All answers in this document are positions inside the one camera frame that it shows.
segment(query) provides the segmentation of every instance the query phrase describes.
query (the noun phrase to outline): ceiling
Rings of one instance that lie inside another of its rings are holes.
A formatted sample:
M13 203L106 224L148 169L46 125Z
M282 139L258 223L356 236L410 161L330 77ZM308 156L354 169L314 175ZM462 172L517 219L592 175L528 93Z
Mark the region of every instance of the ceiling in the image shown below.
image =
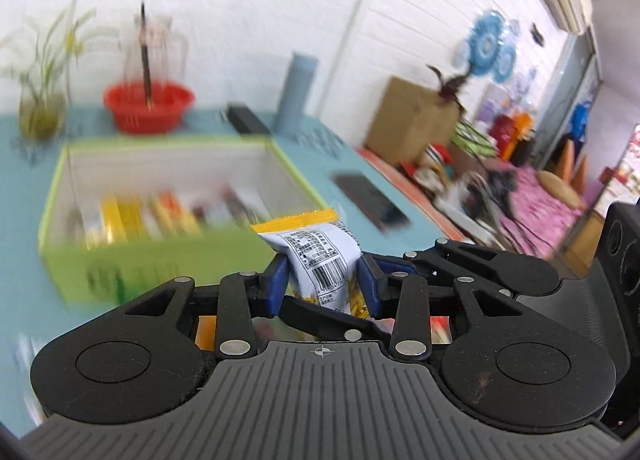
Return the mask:
M604 81L640 108L640 0L593 0Z

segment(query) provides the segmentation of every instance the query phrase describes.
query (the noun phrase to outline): teal tabletop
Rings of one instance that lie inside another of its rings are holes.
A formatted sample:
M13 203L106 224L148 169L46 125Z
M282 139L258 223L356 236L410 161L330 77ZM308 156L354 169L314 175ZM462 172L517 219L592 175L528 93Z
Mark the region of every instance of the teal tabletop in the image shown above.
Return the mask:
M273 116L262 118L268 125L273 121ZM102 108L72 110L68 132L69 137L117 136L111 116ZM175 133L236 131L220 112L199 110L187 114ZM416 206L318 119L305 118L296 141L276 140L306 180L337 210L363 250L401 256L411 249L431 247L442 236ZM18 340L50 341L111 307L68 307L58 297L40 262L36 237L62 142L27 155L18 141L16 118L0 118L0 420L21 436L34 423L25 403L28 374L17 360ZM335 173L347 171L364 174L411 223L382 234L332 182Z

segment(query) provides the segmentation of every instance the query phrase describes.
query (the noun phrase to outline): black phone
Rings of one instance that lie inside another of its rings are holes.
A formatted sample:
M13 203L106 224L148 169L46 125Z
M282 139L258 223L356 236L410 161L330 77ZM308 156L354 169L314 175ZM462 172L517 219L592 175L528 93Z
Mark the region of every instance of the black phone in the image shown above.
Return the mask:
M406 215L361 173L334 175L334 183L381 231L411 223Z

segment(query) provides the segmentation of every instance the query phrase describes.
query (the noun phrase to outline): barcode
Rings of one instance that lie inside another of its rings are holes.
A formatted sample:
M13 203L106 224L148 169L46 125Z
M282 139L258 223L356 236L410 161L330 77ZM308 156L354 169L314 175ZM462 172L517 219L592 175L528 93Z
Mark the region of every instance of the barcode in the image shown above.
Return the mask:
M340 258L316 267L313 272L318 280L319 294L332 291L347 281L347 267Z

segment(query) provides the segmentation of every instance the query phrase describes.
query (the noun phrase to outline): green box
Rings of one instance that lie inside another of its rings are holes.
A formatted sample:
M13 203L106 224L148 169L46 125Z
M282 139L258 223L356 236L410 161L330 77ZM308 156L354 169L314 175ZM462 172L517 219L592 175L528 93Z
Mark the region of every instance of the green box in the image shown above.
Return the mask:
M40 224L40 255L66 302L122 303L163 281L218 283L238 271L262 271L273 251L249 227L87 248L78 207L107 195L143 201L171 189L213 195L231 185L254 191L271 217L326 204L268 137L102 139L63 148Z

